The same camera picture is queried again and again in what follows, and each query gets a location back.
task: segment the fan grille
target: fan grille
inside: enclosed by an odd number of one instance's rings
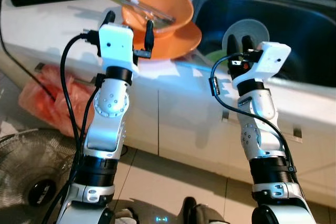
[[[32,206],[28,195],[36,183],[52,180],[58,192],[75,154],[74,140],[56,130],[30,130],[0,140],[0,220],[40,223],[49,204]]]

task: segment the orange plastic bag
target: orange plastic bag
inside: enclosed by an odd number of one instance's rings
[[[68,107],[60,82],[59,68],[55,66],[44,66],[42,72],[36,77],[56,100],[54,101],[34,80],[30,80],[19,96],[19,105],[30,114],[59,129],[64,135],[74,136]],[[85,107],[94,87],[76,83],[74,80],[72,75],[66,74],[72,109],[75,114],[76,123],[81,127]],[[92,104],[88,114],[86,130],[92,122],[93,116],[94,108]]]

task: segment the sink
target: sink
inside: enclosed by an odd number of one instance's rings
[[[292,48],[278,78],[336,87],[336,10],[293,0],[193,0],[194,23],[202,31],[198,50],[222,49],[225,31],[252,18],[268,29],[270,41]]]

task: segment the black cable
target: black cable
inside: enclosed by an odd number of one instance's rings
[[[67,182],[63,185],[62,189],[58,192],[54,200],[51,202],[46,214],[43,217],[42,223],[41,224],[47,224],[48,220],[54,211],[54,208],[56,207],[57,203],[61,200],[62,196],[67,193],[68,187],[70,186],[71,182],[74,180],[75,176],[77,174],[77,170],[72,174],[72,176],[69,177]]]
[[[121,155],[120,155],[121,157],[126,155],[127,152],[128,152],[128,146],[127,145],[123,145],[122,147],[125,149],[125,151],[123,153],[121,153]]]
[[[93,91],[92,95],[90,96],[87,104],[86,104],[85,111],[84,111],[84,116],[83,116],[83,122],[82,122],[82,129],[80,131],[80,136],[79,136],[80,144],[83,142],[85,128],[86,128],[86,121],[87,121],[87,118],[88,118],[91,103],[92,103],[93,99],[95,98],[95,95],[97,94],[98,91],[99,91],[99,87],[96,87],[95,90]]]
[[[26,69],[17,59],[15,59],[7,50],[6,45],[3,40],[2,35],[2,29],[1,29],[1,10],[2,10],[2,0],[0,0],[0,43],[3,48],[3,51],[8,56],[9,59],[11,59],[16,65],[18,65],[23,72],[25,72],[27,75],[29,75],[34,81],[36,81],[37,84],[48,94],[48,96],[55,101],[56,98],[53,96],[53,94],[46,88],[46,86],[41,83],[28,69]]]
[[[214,97],[223,107],[227,108],[228,110],[231,110],[231,111],[234,111],[236,113],[240,113],[240,114],[243,114],[243,115],[246,115],[246,116],[251,116],[252,118],[256,118],[256,119],[266,123],[268,126],[270,126],[277,133],[278,137],[281,140],[282,145],[284,146],[285,154],[286,154],[286,158],[288,160],[289,166],[292,167],[292,168],[295,168],[294,163],[293,163],[293,158],[292,158],[290,149],[288,147],[287,141],[286,141],[285,137],[283,136],[283,134],[278,130],[278,128],[274,124],[272,124],[270,121],[263,118],[262,116],[251,114],[251,113],[242,111],[240,109],[237,109],[235,107],[232,107],[232,106],[226,104],[225,102],[223,102],[221,100],[221,98],[219,97],[219,95],[217,94],[217,92],[215,90],[216,88],[215,88],[215,83],[214,83],[214,77],[215,77],[215,71],[216,71],[216,68],[218,67],[218,65],[221,64],[223,61],[228,60],[232,57],[243,56],[243,55],[244,55],[243,53],[237,52],[235,54],[231,54],[231,55],[222,57],[218,61],[215,62],[215,64],[213,65],[213,67],[211,69],[211,74],[210,74],[210,79],[211,79],[211,82],[212,82],[212,88],[214,89]],[[296,176],[295,172],[291,172],[291,175],[293,177],[294,182],[296,182],[298,184],[298,180],[297,180],[297,176]]]
[[[79,34],[77,36],[75,36],[74,38],[72,38],[66,45],[63,54],[62,54],[62,58],[61,58],[61,63],[60,63],[60,78],[61,78],[61,85],[62,85],[62,89],[63,89],[63,94],[67,103],[67,107],[69,110],[69,116],[70,116],[70,120],[71,120],[71,126],[72,126],[72,130],[73,130],[73,135],[75,137],[76,140],[76,150],[80,150],[80,142],[79,142],[79,136],[78,136],[78,131],[77,131],[77,125],[76,125],[76,119],[75,119],[75,115],[73,113],[73,109],[72,109],[72,105],[71,105],[71,101],[70,101],[70,97],[69,97],[69,93],[68,93],[68,89],[67,89],[67,83],[66,83],[66,78],[65,78],[65,61],[67,59],[67,55],[68,52],[70,50],[70,47],[79,39],[83,39],[85,38],[85,34]]]

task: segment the cable clip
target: cable clip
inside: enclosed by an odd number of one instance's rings
[[[296,167],[295,166],[287,166],[287,168],[288,168],[288,171],[290,173],[296,173]]]
[[[97,74],[96,81],[95,81],[95,86],[97,88],[101,88],[101,85],[103,84],[105,77],[106,77],[106,75],[103,74],[103,73],[98,73]]]
[[[215,95],[220,95],[219,85],[217,81],[217,77],[209,78],[209,84],[211,89],[211,94],[214,97]]]

